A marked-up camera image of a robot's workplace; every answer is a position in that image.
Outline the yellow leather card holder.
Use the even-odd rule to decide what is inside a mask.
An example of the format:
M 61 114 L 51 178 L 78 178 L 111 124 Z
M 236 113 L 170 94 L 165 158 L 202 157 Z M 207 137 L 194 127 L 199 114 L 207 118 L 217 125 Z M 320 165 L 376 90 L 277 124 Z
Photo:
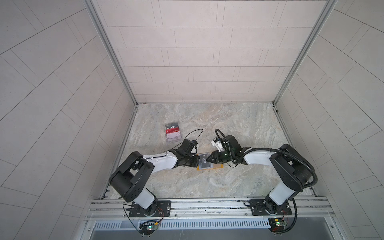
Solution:
M 207 161 L 207 158 L 210 156 L 209 153 L 199 154 L 199 163 L 197 166 L 198 171 L 212 170 L 212 169 L 221 169 L 224 167 L 223 164 L 214 164 Z

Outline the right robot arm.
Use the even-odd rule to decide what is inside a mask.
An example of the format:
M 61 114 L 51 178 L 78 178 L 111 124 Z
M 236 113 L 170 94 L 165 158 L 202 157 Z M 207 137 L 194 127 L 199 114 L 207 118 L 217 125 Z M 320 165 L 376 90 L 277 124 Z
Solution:
M 237 165 L 266 165 L 275 168 L 280 182 L 270 191 L 262 209 L 275 215 L 282 211 L 288 201 L 303 189 L 314 186 L 318 177 L 314 167 L 301 156 L 292 146 L 285 144 L 279 149 L 241 147 L 232 135 L 216 137 L 211 144 L 217 148 L 207 158 L 213 164 L 232 163 Z

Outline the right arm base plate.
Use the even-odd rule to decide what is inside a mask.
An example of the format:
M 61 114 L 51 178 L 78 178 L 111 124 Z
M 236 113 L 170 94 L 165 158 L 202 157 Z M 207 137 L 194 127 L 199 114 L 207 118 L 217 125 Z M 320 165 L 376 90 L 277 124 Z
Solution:
M 288 201 L 277 205 L 273 201 L 252 199 L 244 202 L 244 205 L 251 209 L 253 216 L 290 216 L 293 214 Z

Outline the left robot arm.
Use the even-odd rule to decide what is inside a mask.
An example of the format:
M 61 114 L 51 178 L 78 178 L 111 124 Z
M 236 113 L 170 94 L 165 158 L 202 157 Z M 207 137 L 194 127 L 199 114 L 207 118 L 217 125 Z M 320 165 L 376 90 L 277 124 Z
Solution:
M 151 215 L 158 199 L 145 188 L 150 176 L 163 170 L 177 167 L 196 168 L 199 165 L 196 140 L 185 139 L 176 149 L 157 155 L 131 153 L 112 173 L 109 184 L 126 202 L 134 202 Z

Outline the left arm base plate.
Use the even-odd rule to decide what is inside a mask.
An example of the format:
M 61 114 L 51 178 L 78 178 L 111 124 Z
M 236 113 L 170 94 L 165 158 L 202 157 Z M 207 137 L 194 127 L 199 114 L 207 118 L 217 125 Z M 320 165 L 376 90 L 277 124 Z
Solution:
M 144 209 L 136 202 L 131 204 L 129 217 L 144 218 L 144 217 L 169 217 L 171 211 L 171 201 L 156 200 L 148 209 Z

